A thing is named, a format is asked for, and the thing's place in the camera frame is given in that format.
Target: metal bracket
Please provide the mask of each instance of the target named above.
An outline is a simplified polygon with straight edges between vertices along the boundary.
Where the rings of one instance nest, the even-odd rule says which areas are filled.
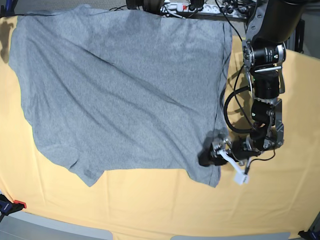
[[[262,26],[266,9],[268,5],[268,0],[261,0],[259,5],[256,7],[254,15],[250,18],[245,38],[248,41],[252,41],[254,36],[260,31]]]
[[[245,73],[245,78],[248,81],[248,85],[250,87],[252,99],[255,99],[255,92],[254,92],[254,88],[253,88],[253,84],[252,84],[252,80],[251,80],[251,74],[250,74],[249,67],[244,66],[244,73]]]
[[[280,94],[284,94],[286,91],[286,86],[285,86],[285,79],[284,79],[284,75],[282,73],[282,63],[278,63],[277,64],[278,67],[281,67],[278,69],[278,73],[279,73],[279,80],[280,80],[280,89],[279,89],[279,93]]]
[[[242,52],[244,65],[250,69],[255,63],[254,50],[250,41],[242,40]]]
[[[282,99],[278,98],[274,106],[275,112],[275,131],[276,131],[276,146],[280,148],[284,144],[284,124],[282,122]]]
[[[268,149],[273,144],[273,142],[270,140],[270,138],[272,136],[271,127],[273,125],[273,119],[274,119],[275,113],[274,113],[274,111],[269,110],[267,114],[269,115],[269,125],[266,130],[266,135],[269,139],[267,139],[267,138],[264,139],[264,142],[263,142],[264,149]]]

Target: electrical cable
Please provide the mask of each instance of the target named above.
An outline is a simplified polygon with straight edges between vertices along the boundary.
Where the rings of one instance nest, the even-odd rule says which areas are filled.
[[[240,14],[250,17],[250,6],[257,3],[252,0],[222,0],[221,12],[225,14],[232,14],[237,10]]]
[[[238,79],[239,79],[239,77],[240,77],[240,74],[241,74],[241,72],[242,72],[242,69],[244,69],[244,66],[245,66],[244,64],[241,66],[241,68],[240,68],[240,70],[239,70],[239,73],[238,73],[238,75],[236,76],[236,79],[235,79],[235,82],[234,82],[234,87],[233,87],[233,94],[234,94],[234,98],[235,98],[236,102],[237,102],[238,105],[239,105],[239,108],[241,109],[241,112],[243,113],[243,115],[244,115],[245,119],[247,120],[247,122],[249,123],[250,127],[251,127],[252,129],[254,129],[254,130],[257,131],[257,129],[254,127],[254,125],[251,123],[251,121],[250,121],[249,117],[247,116],[245,110],[244,110],[243,107],[241,106],[241,104],[240,104],[240,102],[239,102],[239,100],[238,100],[238,98],[237,98],[237,95],[236,95],[236,87],[237,87]]]
[[[191,18],[193,15],[195,15],[197,12],[199,12],[199,8],[197,8],[192,14],[190,14],[188,17],[186,17],[187,19]]]
[[[163,5],[163,6],[164,6],[166,12],[167,12],[169,15],[175,16],[176,18],[185,19],[185,17],[180,16],[180,15],[178,15],[178,14],[175,14],[174,12],[168,10],[167,7],[166,7],[166,5]]]
[[[215,4],[218,6],[220,12],[223,14],[223,16],[225,17],[225,19],[228,21],[228,23],[230,24],[230,26],[233,28],[233,30],[236,32],[236,34],[239,36],[240,41],[242,42],[242,37],[240,35],[240,33],[238,32],[238,30],[232,25],[232,23],[229,21],[228,17],[226,16],[226,14],[222,11],[220,5],[218,4],[217,0],[214,0]]]
[[[241,8],[246,8],[246,7],[249,7],[249,6],[252,6],[252,5],[255,5],[256,3],[250,3],[250,4],[247,4],[247,5],[243,5],[243,6],[239,6],[239,7],[236,7],[234,8],[233,10],[239,10]],[[212,18],[212,17],[215,17],[214,15],[210,15],[210,16],[207,16],[205,18],[201,18],[202,20],[206,20],[206,19],[209,19],[209,18]]]
[[[245,166],[244,174],[248,175],[248,172],[250,170],[250,166],[251,166],[252,162],[254,162],[254,161],[269,161],[269,160],[273,159],[275,156],[276,156],[276,149],[273,149],[273,156],[272,157],[269,157],[267,159],[255,158],[253,160],[249,160],[247,165]]]
[[[237,134],[249,134],[252,130],[251,130],[251,129],[239,129],[239,128],[234,127],[234,126],[231,124],[231,122],[230,122],[230,120],[229,120],[229,118],[228,118],[228,105],[229,105],[231,99],[232,99],[235,95],[237,95],[237,94],[239,94],[239,93],[242,93],[242,92],[245,92],[245,91],[248,91],[248,90],[250,90],[249,86],[243,86],[243,87],[241,87],[241,88],[233,91],[233,92],[227,97],[227,99],[225,100],[224,106],[223,106],[223,116],[224,116],[224,120],[225,120],[227,126],[228,126],[233,132],[235,132],[235,133],[237,133]]]
[[[117,11],[117,10],[123,10],[122,8],[126,7],[127,5],[123,5],[123,6],[119,6],[119,7],[113,7],[113,8],[110,8],[109,11],[113,10],[113,11]]]

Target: white power strip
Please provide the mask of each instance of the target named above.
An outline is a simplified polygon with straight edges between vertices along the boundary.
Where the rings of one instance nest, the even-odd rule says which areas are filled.
[[[163,13],[166,13],[167,10],[173,12],[174,14],[180,15],[183,13],[194,13],[195,10],[190,10],[189,3],[181,3],[181,2],[170,2],[169,0],[164,1],[164,6],[161,8],[161,11]],[[199,10],[197,15],[222,15],[217,5],[213,4],[204,4],[203,8]],[[233,10],[232,13],[227,14],[228,17],[236,18],[236,19],[246,19],[246,16],[242,15],[240,12]]]

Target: gray floor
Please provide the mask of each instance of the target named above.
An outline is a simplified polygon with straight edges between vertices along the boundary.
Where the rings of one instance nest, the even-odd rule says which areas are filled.
[[[305,21],[304,44],[310,56],[320,59],[320,13],[307,12],[302,19]]]
[[[68,223],[64,224],[66,224],[68,228],[77,227]],[[0,224],[0,240],[101,240],[101,238],[83,236],[81,235],[82,233],[83,230],[79,231],[79,234],[72,234],[65,231],[59,231],[32,224],[27,221],[19,220],[10,216],[5,217]],[[237,237],[174,236],[172,240],[287,240],[289,236],[289,232],[283,232]],[[103,239],[112,240],[113,236],[112,234],[109,234],[108,231],[106,231],[106,235],[103,236]]]

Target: robotic arm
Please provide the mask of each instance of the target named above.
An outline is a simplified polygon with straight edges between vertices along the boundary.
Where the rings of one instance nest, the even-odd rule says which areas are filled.
[[[247,134],[236,141],[221,139],[212,143],[209,151],[199,157],[202,166],[224,165],[230,162],[236,169],[235,181],[247,183],[251,158],[284,144],[282,100],[285,92],[282,64],[286,60],[286,41],[296,28],[307,0],[258,0],[242,41],[243,62],[248,87],[234,91],[224,105],[224,117],[229,128]],[[228,104],[236,94],[249,90],[253,98],[251,129],[237,129],[227,115]],[[240,165],[246,163],[245,170]]]

